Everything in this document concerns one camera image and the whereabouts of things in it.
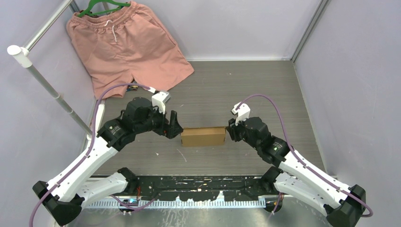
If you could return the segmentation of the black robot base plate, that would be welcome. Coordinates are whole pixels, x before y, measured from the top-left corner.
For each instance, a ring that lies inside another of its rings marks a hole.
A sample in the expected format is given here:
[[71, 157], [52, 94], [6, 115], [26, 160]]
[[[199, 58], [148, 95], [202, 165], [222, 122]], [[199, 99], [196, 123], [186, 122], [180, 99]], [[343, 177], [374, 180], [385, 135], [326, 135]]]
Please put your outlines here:
[[178, 175], [139, 176], [136, 188], [112, 195], [126, 207], [123, 212], [146, 208], [154, 201], [256, 201], [264, 198], [268, 212], [281, 209], [285, 195], [263, 186], [261, 176]]

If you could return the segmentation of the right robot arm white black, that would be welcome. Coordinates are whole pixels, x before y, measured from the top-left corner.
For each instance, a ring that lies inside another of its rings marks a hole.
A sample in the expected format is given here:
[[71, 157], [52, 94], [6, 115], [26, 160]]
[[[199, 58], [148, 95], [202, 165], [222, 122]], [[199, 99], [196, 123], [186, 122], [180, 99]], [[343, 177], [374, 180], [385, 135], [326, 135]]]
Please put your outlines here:
[[366, 191], [348, 186], [311, 164], [288, 143], [271, 134], [259, 117], [230, 119], [226, 127], [231, 139], [254, 148], [272, 167], [262, 176], [268, 194], [291, 195], [321, 212], [333, 227], [354, 227], [366, 210]]

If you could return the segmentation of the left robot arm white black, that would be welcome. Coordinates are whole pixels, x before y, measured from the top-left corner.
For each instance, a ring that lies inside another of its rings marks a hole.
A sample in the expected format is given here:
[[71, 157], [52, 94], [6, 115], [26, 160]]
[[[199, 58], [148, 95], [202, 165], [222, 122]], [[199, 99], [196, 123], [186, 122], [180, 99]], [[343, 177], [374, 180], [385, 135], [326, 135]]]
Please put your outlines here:
[[38, 181], [33, 191], [61, 226], [72, 222], [86, 206], [106, 196], [137, 193], [138, 177], [126, 167], [92, 184], [87, 183], [87, 179], [132, 143], [138, 134], [150, 131], [173, 139], [183, 132], [183, 128], [176, 111], [172, 110], [167, 119], [164, 101], [154, 96], [151, 100], [136, 97], [117, 118], [104, 123], [90, 146], [66, 169], [48, 182]]

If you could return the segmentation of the brown cardboard box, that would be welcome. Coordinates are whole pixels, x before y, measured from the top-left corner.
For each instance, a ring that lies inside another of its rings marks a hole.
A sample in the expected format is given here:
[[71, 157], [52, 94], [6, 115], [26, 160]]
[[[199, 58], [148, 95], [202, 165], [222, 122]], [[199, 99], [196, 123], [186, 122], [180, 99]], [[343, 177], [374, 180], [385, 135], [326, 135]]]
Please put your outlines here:
[[221, 146], [225, 139], [225, 127], [185, 128], [181, 133], [183, 147]]

